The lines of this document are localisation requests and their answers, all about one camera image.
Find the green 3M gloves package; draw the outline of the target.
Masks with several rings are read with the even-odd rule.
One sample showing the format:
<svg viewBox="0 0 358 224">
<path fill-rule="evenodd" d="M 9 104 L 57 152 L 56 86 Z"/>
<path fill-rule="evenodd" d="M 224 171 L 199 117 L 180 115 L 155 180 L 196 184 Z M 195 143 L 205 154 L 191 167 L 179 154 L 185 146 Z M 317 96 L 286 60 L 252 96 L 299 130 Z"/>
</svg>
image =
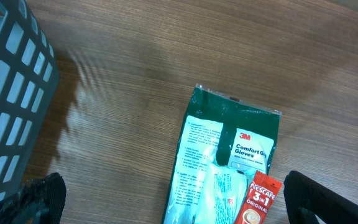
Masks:
<svg viewBox="0 0 358 224">
<path fill-rule="evenodd" d="M 247 177 L 244 202 L 255 173 L 270 171 L 281 116 L 196 85 L 183 117 L 162 223 L 193 223 L 212 162 Z"/>
</svg>

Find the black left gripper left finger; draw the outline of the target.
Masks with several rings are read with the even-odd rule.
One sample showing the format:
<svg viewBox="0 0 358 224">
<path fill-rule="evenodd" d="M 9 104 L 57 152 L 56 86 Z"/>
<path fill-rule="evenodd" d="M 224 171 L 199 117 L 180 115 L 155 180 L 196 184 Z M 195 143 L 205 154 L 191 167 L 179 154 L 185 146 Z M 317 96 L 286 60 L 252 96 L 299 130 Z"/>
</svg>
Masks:
<svg viewBox="0 0 358 224">
<path fill-rule="evenodd" d="M 58 172 L 29 180 L 15 194 L 0 200 L 0 224 L 59 224 L 66 195 Z"/>
</svg>

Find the white wet wipe sachet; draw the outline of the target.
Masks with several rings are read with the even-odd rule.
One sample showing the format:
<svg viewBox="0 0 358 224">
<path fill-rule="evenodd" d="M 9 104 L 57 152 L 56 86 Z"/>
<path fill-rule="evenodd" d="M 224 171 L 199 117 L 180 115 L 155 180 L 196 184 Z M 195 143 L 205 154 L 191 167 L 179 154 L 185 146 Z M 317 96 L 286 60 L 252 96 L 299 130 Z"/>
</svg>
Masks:
<svg viewBox="0 0 358 224">
<path fill-rule="evenodd" d="M 233 224 L 247 187 L 243 173 L 210 163 L 193 223 Z"/>
</svg>

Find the red Nescafe coffee sachet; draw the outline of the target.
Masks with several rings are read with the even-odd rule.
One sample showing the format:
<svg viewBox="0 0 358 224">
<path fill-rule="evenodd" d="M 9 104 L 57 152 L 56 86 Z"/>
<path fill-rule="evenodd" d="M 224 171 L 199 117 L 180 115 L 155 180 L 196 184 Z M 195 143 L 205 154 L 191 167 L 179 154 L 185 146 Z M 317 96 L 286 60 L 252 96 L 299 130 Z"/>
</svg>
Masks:
<svg viewBox="0 0 358 224">
<path fill-rule="evenodd" d="M 280 181 L 257 171 L 234 224 L 262 224 L 281 187 Z"/>
</svg>

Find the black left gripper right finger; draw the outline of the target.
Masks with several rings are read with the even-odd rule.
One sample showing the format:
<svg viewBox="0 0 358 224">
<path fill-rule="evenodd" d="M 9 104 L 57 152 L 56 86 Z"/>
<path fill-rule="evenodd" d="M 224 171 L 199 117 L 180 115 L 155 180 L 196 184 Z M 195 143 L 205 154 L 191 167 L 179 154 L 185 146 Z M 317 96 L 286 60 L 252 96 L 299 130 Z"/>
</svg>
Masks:
<svg viewBox="0 0 358 224">
<path fill-rule="evenodd" d="M 358 223 L 358 205 L 302 173 L 292 170 L 284 180 L 290 224 Z"/>
</svg>

